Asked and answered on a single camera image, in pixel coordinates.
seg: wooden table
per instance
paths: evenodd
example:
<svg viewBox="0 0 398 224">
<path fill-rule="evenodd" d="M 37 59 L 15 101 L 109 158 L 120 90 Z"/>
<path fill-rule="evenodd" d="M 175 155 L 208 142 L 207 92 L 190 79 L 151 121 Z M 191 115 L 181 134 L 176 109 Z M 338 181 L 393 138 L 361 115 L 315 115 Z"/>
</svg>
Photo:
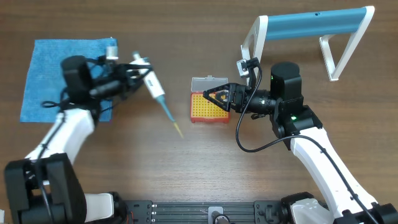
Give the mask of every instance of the wooden table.
<svg viewBox="0 0 398 224">
<path fill-rule="evenodd" d="M 379 203 L 398 206 L 398 1 L 26 1 L 0 7 L 0 167 L 22 159 L 51 124 L 20 123 L 26 74 L 36 39 L 119 40 L 122 62 L 148 56 L 165 89 L 181 140 L 145 88 L 114 110 L 84 143 L 74 164 L 85 192 L 160 202 L 252 202 L 320 192 L 283 144 L 248 154 L 229 124 L 190 122 L 192 77 L 241 82 L 235 62 L 255 18 L 375 4 L 376 12 L 340 81 L 329 82 L 317 37 L 269 42 L 261 60 L 300 65 L 303 96 L 322 120 L 336 151 Z M 342 54 L 348 36 L 331 40 Z M 269 87 L 264 81 L 263 88 Z M 241 127 L 246 147 L 275 139 L 269 120 Z M 11 221 L 3 181 L 0 208 Z"/>
</svg>

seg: pipette tip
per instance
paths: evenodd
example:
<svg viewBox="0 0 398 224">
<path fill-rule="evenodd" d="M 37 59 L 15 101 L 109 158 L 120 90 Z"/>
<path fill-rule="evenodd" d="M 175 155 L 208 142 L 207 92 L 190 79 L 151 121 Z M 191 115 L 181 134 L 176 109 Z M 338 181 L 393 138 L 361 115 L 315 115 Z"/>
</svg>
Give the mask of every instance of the pipette tip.
<svg viewBox="0 0 398 224">
<path fill-rule="evenodd" d="M 181 138 L 184 139 L 184 135 L 182 134 L 180 128 L 177 125 L 177 122 L 173 122 L 175 129 L 178 131 L 178 133 L 180 134 Z"/>
</svg>

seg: blue cloth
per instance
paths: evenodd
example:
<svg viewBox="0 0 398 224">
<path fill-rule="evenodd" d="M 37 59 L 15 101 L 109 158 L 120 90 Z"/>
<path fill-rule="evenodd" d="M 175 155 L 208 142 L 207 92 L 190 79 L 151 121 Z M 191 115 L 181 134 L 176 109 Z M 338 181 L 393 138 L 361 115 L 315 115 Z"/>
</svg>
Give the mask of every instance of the blue cloth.
<svg viewBox="0 0 398 224">
<path fill-rule="evenodd" d="M 60 101 L 60 92 L 66 87 L 61 61 L 74 55 L 97 58 L 104 55 L 106 47 L 110 45 L 117 45 L 117 40 L 36 40 L 27 73 L 20 122 L 54 122 L 59 108 L 42 108 L 40 103 L 45 100 Z M 93 77 L 100 73 L 101 68 L 98 66 L 91 70 Z M 101 105 L 105 109 L 112 106 L 112 102 L 104 101 Z M 99 120 L 109 121 L 111 117 L 112 111 L 107 110 Z"/>
</svg>

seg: white stand leg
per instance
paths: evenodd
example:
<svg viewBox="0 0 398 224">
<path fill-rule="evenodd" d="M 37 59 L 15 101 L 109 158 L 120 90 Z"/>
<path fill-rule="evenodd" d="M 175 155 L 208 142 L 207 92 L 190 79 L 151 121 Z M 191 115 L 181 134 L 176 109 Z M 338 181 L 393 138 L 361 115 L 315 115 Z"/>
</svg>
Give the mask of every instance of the white stand leg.
<svg viewBox="0 0 398 224">
<path fill-rule="evenodd" d="M 366 6 L 366 14 L 362 22 L 360 23 L 358 30 L 351 34 L 349 38 L 348 44 L 344 50 L 343 55 L 341 56 L 340 61 L 335 67 L 335 63 L 333 61 L 333 57 L 331 55 L 330 46 L 329 46 L 329 39 L 333 37 L 333 35 L 324 35 L 323 37 L 319 38 L 319 43 L 321 45 L 323 58 L 325 60 L 326 69 L 329 74 L 330 81 L 337 81 L 341 72 L 343 71 L 344 67 L 346 66 L 349 58 L 353 54 L 356 46 L 358 45 L 359 41 L 361 40 L 363 34 L 368 28 L 370 21 L 372 20 L 374 14 L 374 6 Z"/>
<path fill-rule="evenodd" d="M 85 194 L 87 215 L 85 222 L 110 218 L 114 213 L 113 196 L 111 194 Z"/>
<path fill-rule="evenodd" d="M 268 16 L 259 16 L 256 21 L 254 21 L 253 26 L 251 27 L 249 34 L 246 36 L 243 44 L 241 45 L 242 58 L 246 60 L 250 60 L 250 51 L 249 47 L 251 43 L 254 41 L 254 50 L 253 50 L 253 58 L 257 57 L 259 62 L 261 60 L 262 50 L 264 48 L 264 42 L 266 41 L 268 27 Z M 257 77 L 258 69 L 254 69 L 254 74 Z"/>
</svg>

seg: open box lid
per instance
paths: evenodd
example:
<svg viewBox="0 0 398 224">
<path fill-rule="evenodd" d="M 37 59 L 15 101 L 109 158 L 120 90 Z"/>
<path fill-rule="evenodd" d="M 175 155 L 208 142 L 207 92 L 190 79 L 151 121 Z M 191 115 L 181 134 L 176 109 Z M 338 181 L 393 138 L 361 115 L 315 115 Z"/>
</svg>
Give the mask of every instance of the open box lid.
<svg viewBox="0 0 398 224">
<path fill-rule="evenodd" d="M 207 77 L 193 77 L 191 84 L 191 92 L 203 92 L 220 85 L 228 83 L 228 78 L 215 78 L 211 75 Z"/>
</svg>

